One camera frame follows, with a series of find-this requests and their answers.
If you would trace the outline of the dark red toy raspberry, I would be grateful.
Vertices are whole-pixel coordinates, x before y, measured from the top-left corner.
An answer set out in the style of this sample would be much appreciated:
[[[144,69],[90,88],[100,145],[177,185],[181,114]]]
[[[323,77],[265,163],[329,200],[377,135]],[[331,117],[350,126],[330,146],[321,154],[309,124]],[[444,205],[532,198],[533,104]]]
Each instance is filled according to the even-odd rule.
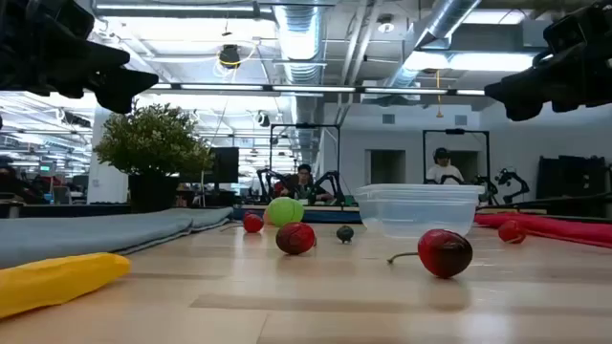
[[[276,245],[289,255],[310,250],[317,242],[313,228],[304,223],[288,223],[276,232]]]

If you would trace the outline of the black metal gantry frame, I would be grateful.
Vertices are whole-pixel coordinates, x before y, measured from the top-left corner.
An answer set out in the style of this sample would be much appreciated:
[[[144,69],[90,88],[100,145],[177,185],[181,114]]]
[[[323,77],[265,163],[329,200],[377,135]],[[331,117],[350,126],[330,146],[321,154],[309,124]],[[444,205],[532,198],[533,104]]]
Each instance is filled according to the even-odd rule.
[[[491,139],[488,131],[429,129],[422,132],[423,182],[427,170],[434,165],[434,151],[444,147],[451,164],[464,178],[463,184],[484,184],[492,176]]]
[[[310,164],[312,167],[312,176],[314,182],[319,179],[325,172],[330,170],[336,170],[340,174],[340,127],[337,124],[315,124],[315,123],[295,123],[295,124],[272,124],[269,134],[269,164],[262,172],[258,171],[257,175],[261,186],[264,188],[264,200],[266,202],[271,201],[274,198],[286,197],[281,196],[280,191],[283,187],[292,190],[294,184],[297,182],[297,168],[303,164],[300,157],[299,149],[297,149],[297,156],[293,157],[294,160],[294,171],[293,172],[279,172],[273,169],[273,150],[280,143],[281,140],[287,140],[292,143],[296,140],[296,129],[320,129],[319,143],[323,143],[324,136],[327,135],[332,141],[335,142],[336,150],[336,164],[333,165],[332,169],[326,169],[324,148],[318,148],[317,159],[314,163]],[[333,196],[333,191],[329,182],[324,182],[321,185],[326,191]],[[333,199],[330,201],[310,201],[308,199],[298,200],[306,205],[333,205]]]

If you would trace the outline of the grey folded cloth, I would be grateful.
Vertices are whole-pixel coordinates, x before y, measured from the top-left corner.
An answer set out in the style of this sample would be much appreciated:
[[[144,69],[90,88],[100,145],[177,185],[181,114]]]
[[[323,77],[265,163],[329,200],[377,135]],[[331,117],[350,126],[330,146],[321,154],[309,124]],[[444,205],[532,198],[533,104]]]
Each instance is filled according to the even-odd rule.
[[[89,253],[129,254],[221,226],[232,212],[231,207],[172,208],[142,214],[0,219],[0,269]]]

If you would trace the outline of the yellow toy banana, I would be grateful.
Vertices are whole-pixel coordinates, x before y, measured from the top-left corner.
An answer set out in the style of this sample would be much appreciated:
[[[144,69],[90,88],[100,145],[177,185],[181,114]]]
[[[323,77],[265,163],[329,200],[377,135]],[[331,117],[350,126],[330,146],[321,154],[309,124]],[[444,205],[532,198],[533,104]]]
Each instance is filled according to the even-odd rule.
[[[0,319],[65,304],[114,282],[130,269],[131,261],[114,253],[45,259],[0,269]]]

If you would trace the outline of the dark red cherry with stem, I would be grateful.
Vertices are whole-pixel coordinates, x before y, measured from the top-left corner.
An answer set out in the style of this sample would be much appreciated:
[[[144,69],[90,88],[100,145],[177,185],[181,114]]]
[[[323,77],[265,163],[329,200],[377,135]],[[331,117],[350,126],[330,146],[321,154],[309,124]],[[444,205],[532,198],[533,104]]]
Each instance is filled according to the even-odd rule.
[[[387,263],[393,264],[397,258],[406,256],[418,256],[431,274],[449,279],[470,265],[473,249],[470,242],[460,234],[445,229],[431,229],[419,239],[416,252],[396,254]]]

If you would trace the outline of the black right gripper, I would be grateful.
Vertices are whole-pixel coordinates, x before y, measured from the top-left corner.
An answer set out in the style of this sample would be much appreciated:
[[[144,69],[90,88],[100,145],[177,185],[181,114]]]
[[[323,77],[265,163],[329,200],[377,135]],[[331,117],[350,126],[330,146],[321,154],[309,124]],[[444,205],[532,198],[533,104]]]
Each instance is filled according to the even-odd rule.
[[[547,70],[548,85],[543,92],[541,75]],[[502,77],[485,86],[484,93],[504,101],[506,117],[511,121],[538,116],[549,101],[556,113],[611,104],[612,43],[578,44],[524,71]]]

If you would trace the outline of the potted green plant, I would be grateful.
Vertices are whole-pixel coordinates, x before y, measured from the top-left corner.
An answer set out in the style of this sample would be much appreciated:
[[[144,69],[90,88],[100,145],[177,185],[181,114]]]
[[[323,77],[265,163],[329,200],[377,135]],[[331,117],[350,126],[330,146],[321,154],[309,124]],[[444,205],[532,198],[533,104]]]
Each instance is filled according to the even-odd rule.
[[[134,106],[112,114],[94,147],[98,161],[128,176],[129,203],[136,213],[157,212],[175,205],[180,177],[210,169],[214,153],[195,137],[197,121],[170,104]]]

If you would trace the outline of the slanted silver ventilation duct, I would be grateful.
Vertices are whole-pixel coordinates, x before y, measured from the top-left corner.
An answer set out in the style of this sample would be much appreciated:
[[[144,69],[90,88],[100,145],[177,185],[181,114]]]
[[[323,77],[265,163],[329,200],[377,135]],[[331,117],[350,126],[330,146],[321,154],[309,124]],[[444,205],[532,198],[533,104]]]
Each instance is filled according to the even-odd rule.
[[[384,83],[389,88],[407,88],[417,77],[421,68],[410,62],[410,58],[425,45],[435,41],[449,41],[452,34],[474,11],[482,0],[436,0],[431,13],[412,23],[404,41],[405,60]]]

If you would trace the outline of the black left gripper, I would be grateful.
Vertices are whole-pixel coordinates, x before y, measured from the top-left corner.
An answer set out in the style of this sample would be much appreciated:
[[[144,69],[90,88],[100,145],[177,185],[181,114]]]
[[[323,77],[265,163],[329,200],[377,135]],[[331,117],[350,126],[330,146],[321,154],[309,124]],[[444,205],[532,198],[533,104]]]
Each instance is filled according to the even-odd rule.
[[[98,104],[118,114],[132,111],[133,98],[155,86],[155,74],[124,69],[126,51],[92,41],[25,45],[0,43],[0,91],[24,91],[48,97],[51,92],[82,98],[86,90]],[[92,75],[92,69],[103,69]]]

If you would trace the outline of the person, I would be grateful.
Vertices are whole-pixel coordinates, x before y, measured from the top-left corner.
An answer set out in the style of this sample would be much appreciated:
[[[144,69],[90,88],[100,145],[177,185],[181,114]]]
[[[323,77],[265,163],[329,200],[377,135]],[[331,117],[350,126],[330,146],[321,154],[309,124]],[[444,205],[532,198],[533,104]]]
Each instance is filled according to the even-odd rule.
[[[425,183],[434,184],[463,184],[464,178],[460,170],[451,164],[449,151],[440,147],[434,151],[434,165],[425,175]]]
[[[280,191],[281,196],[294,198],[297,200],[308,199],[310,194],[315,195],[317,201],[330,201],[333,196],[321,186],[315,186],[312,167],[310,164],[303,163],[297,168],[297,182],[293,189],[283,187]]]

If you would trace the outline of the red folded cloth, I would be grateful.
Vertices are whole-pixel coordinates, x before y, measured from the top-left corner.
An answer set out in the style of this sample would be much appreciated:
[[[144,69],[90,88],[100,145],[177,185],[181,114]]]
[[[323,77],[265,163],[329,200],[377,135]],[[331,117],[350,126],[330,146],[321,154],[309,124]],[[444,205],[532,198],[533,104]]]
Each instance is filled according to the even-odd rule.
[[[474,216],[477,224],[496,230],[509,220],[521,223],[527,235],[612,248],[612,225],[562,221],[521,213],[476,214]]]

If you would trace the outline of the small red toy tomato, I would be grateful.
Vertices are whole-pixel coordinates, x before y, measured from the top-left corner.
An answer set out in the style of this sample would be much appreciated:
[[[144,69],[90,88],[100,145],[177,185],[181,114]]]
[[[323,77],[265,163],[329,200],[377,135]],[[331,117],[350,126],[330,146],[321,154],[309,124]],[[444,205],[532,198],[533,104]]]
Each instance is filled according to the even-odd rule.
[[[257,233],[264,227],[264,220],[262,217],[249,213],[243,218],[243,228],[247,233]]]
[[[498,237],[507,244],[519,245],[527,237],[526,229],[515,220],[509,220],[503,223],[497,229]]]

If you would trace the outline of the wide silver ventilation duct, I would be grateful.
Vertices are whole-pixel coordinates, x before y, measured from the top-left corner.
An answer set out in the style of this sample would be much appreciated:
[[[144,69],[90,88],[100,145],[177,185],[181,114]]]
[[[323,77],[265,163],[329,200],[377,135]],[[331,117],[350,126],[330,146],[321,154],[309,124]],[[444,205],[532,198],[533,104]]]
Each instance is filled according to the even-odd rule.
[[[315,62],[323,56],[323,10],[311,6],[277,6],[273,10],[286,82],[292,86],[320,85],[323,67]],[[295,96],[292,111],[295,123],[321,123],[323,99]],[[296,140],[303,163],[314,163],[319,148],[320,129],[296,129]]]

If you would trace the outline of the black office monitor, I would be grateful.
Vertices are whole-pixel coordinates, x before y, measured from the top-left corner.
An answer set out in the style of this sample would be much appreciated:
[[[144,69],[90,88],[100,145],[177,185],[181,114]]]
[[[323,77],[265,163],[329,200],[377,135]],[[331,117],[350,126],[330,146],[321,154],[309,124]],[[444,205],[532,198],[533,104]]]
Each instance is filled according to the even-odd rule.
[[[237,183],[239,178],[239,148],[213,147],[212,183]]]

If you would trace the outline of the long ceiling light rail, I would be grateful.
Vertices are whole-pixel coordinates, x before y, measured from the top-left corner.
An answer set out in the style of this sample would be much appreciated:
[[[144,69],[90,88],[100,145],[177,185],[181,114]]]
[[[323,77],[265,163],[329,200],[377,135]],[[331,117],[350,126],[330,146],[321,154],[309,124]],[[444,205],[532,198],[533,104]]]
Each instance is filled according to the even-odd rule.
[[[217,92],[217,93],[293,93],[293,94],[371,94],[385,96],[484,97],[483,90],[439,88],[387,88],[363,86],[277,85],[277,84],[205,84],[159,83],[148,92]]]

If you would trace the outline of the black aluminium table frame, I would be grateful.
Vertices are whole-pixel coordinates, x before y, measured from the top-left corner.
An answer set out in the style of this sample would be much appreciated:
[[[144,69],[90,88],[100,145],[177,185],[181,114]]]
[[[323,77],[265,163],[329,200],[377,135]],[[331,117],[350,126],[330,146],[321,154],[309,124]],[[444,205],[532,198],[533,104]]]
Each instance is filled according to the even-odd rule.
[[[129,204],[27,204],[20,218],[78,218],[130,214]]]

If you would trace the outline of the black storage cabinet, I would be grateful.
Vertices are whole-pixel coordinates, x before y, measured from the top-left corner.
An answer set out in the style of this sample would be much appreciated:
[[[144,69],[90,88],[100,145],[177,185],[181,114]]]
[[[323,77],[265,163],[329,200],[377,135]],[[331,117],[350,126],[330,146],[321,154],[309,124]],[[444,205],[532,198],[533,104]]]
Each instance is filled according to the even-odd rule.
[[[606,191],[607,164],[604,157],[540,157],[535,197],[580,197]]]

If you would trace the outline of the navy blue cloth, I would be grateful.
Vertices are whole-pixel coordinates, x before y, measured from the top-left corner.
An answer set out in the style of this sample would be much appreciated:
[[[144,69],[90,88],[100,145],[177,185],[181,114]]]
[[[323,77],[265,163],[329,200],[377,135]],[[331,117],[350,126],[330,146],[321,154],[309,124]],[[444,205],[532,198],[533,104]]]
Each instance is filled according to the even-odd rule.
[[[242,221],[246,213],[263,216],[267,207],[264,205],[249,205],[235,207],[230,215],[233,220]],[[334,206],[306,206],[302,221],[313,224],[351,224],[360,225],[361,215],[357,208]]]

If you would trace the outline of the clear plastic tupperware container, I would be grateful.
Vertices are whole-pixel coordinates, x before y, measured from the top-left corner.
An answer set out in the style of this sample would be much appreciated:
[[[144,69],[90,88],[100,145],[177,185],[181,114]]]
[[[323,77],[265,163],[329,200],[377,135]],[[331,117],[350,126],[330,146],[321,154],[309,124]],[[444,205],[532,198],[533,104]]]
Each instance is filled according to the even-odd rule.
[[[419,238],[431,229],[470,232],[484,188],[462,184],[370,184],[353,197],[362,223],[392,238]]]

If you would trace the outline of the lime green toy apple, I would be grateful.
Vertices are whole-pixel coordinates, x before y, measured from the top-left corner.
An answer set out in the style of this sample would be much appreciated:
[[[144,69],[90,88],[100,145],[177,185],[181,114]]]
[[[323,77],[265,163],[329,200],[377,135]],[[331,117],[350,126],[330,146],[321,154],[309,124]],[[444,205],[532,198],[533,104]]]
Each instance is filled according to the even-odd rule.
[[[288,223],[300,222],[304,215],[304,206],[298,200],[279,197],[270,202],[267,214],[273,225],[281,227]]]

